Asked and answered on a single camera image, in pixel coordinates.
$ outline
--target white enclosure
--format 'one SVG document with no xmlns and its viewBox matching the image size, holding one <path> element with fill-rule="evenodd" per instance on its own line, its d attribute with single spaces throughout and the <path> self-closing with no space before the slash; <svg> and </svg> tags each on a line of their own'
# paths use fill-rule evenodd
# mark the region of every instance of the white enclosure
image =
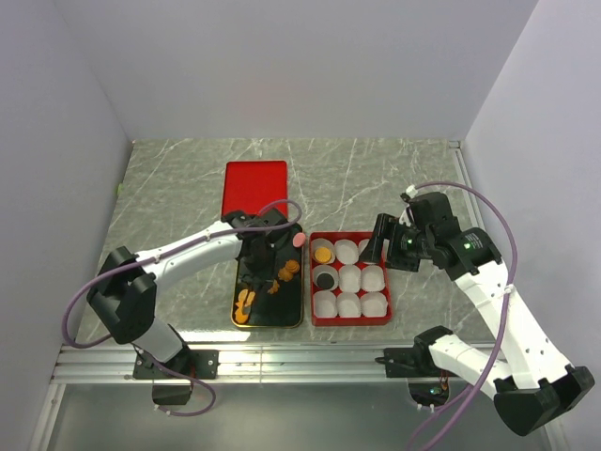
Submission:
<svg viewBox="0 0 601 451">
<path fill-rule="evenodd" d="M 515 230 L 525 302 L 601 374 L 599 30 L 584 0 L 8 0 L 3 448 L 30 442 L 63 309 L 96 270 L 138 138 L 465 140 L 474 186 Z M 573 449 L 599 447 L 597 392 L 562 419 Z"/>
</svg>

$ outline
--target red cutting board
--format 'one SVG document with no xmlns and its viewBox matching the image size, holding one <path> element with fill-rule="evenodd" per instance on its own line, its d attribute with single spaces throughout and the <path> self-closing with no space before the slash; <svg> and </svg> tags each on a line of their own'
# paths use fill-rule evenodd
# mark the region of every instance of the red cutting board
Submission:
<svg viewBox="0 0 601 451">
<path fill-rule="evenodd" d="M 288 197 L 288 170 L 284 161 L 229 162 L 223 182 L 222 216 L 243 210 L 257 214 L 269 202 Z M 288 205 L 277 209 L 286 217 Z"/>
</svg>

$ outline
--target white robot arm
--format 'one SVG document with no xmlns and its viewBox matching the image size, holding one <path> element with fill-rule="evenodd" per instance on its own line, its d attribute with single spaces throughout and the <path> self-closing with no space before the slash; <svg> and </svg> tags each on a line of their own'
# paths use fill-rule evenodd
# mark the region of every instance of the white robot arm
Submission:
<svg viewBox="0 0 601 451">
<path fill-rule="evenodd" d="M 409 207 L 400 218 L 385 213 L 378 216 L 360 260 L 379 261 L 384 240 L 390 242 L 388 268 L 417 272 L 421 260 L 432 260 L 470 298 L 495 337 L 503 296 L 509 293 L 501 342 L 506 361 L 495 362 L 481 390 L 494 400 L 503 422 L 518 435 L 527 435 L 571 410 L 594 386 L 593 376 L 586 366 L 572 366 L 543 332 L 515 287 L 506 286 L 507 267 L 492 240 L 480 228 L 461 231 L 443 193 L 405 200 Z M 398 374 L 399 367 L 407 370 L 405 377 L 447 370 L 471 385 L 481 377 L 489 359 L 442 326 L 418 335 L 412 350 L 397 351 L 392 358 L 378 359 L 387 366 L 387 374 L 394 368 Z"/>
<path fill-rule="evenodd" d="M 117 343 L 132 343 L 166 367 L 185 373 L 177 362 L 186 365 L 182 354 L 189 349 L 171 326 L 155 317 L 156 298 L 175 282 L 222 261 L 243 259 L 247 268 L 268 268 L 276 252 L 273 243 L 294 230 L 301 227 L 275 208 L 261 216 L 235 211 L 205 230 L 156 249 L 133 254 L 117 248 L 100 274 L 148 263 L 99 282 L 89 290 L 87 301 Z"/>
</svg>

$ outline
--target red tray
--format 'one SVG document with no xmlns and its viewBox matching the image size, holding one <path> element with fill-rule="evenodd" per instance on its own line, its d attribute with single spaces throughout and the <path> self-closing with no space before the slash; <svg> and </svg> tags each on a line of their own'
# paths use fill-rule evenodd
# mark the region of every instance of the red tray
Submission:
<svg viewBox="0 0 601 451">
<path fill-rule="evenodd" d="M 257 214 L 269 202 L 286 199 L 287 192 L 286 162 L 229 162 L 223 182 L 222 216 L 235 210 Z M 287 204 L 276 208 L 288 216 Z"/>
<path fill-rule="evenodd" d="M 309 237 L 309 254 L 311 254 L 311 241 L 317 238 L 324 238 L 328 241 L 331 241 L 332 244 L 336 243 L 338 240 L 351 240 L 355 242 L 355 244 L 359 245 L 359 243 L 366 238 L 371 238 L 372 232 L 314 232 Z M 388 302 L 388 309 L 386 310 L 386 316 L 377 317 L 377 318 L 368 318 L 361 315 L 358 318 L 319 318 L 316 317 L 315 306 L 313 303 L 314 295 L 318 291 L 321 291 L 316 284 L 313 283 L 313 268 L 319 266 L 319 263 L 313 260 L 313 256 L 309 255 L 309 259 L 311 261 L 310 265 L 310 273 L 309 277 L 311 280 L 311 321 L 314 326 L 383 326 L 388 321 L 390 321 L 393 317 L 393 308 L 391 305 L 391 292 L 388 286 L 388 274 L 386 273 L 386 268 L 384 267 L 384 258 L 380 259 L 378 266 L 384 271 L 384 282 L 386 283 L 385 288 L 381 291 L 381 293 L 386 296 L 386 301 Z M 337 259 L 330 265 L 337 271 L 343 267 L 343 264 L 340 263 Z M 355 263 L 360 270 L 365 268 L 367 265 L 365 263 L 357 262 Z M 337 288 L 333 291 L 333 293 L 338 296 L 342 291 L 340 288 Z M 357 296 L 361 298 L 361 296 L 365 294 L 365 291 L 360 290 L 357 293 Z"/>
</svg>

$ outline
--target white paper cup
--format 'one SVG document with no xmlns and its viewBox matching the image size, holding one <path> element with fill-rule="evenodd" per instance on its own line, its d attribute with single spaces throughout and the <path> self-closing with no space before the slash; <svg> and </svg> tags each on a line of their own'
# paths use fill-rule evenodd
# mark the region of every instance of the white paper cup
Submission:
<svg viewBox="0 0 601 451">
<path fill-rule="evenodd" d="M 336 298 L 336 308 L 340 318 L 358 318 L 361 316 L 361 302 L 355 293 L 340 293 Z"/>
<path fill-rule="evenodd" d="M 366 238 L 365 240 L 362 240 L 359 243 L 359 255 L 361 255 L 361 252 L 363 252 L 365 250 L 365 248 L 367 247 L 367 243 L 369 242 L 369 238 Z M 364 261 L 364 263 L 366 265 L 375 265 L 376 263 L 367 263 L 366 261 Z"/>
<path fill-rule="evenodd" d="M 313 296 L 313 308 L 318 318 L 335 318 L 338 315 L 336 296 L 331 291 L 318 291 Z"/>
<path fill-rule="evenodd" d="M 354 265 L 359 261 L 359 248 L 351 240 L 338 240 L 334 244 L 336 258 L 343 265 Z"/>
<path fill-rule="evenodd" d="M 320 247 L 325 247 L 326 249 L 330 249 L 331 258 L 327 264 L 331 265 L 334 262 L 334 260 L 336 259 L 336 250 L 334 249 L 334 245 L 331 243 L 331 241 L 328 241 L 324 238 L 317 238 L 317 239 L 311 241 L 311 258 L 313 260 L 316 259 L 316 257 L 315 257 L 316 250 L 319 249 Z"/>
<path fill-rule="evenodd" d="M 386 287 L 384 271 L 376 265 L 366 266 L 361 271 L 361 288 L 365 291 L 382 291 Z"/>
<path fill-rule="evenodd" d="M 313 269 L 313 283 L 321 289 L 336 289 L 338 287 L 338 271 L 328 265 L 316 266 Z"/>
<path fill-rule="evenodd" d="M 382 293 L 365 293 L 361 296 L 361 313 L 368 318 L 385 317 L 388 311 L 386 296 Z"/>
<path fill-rule="evenodd" d="M 357 293 L 361 289 L 361 270 L 355 265 L 345 265 L 338 271 L 338 280 L 345 293 Z"/>
</svg>

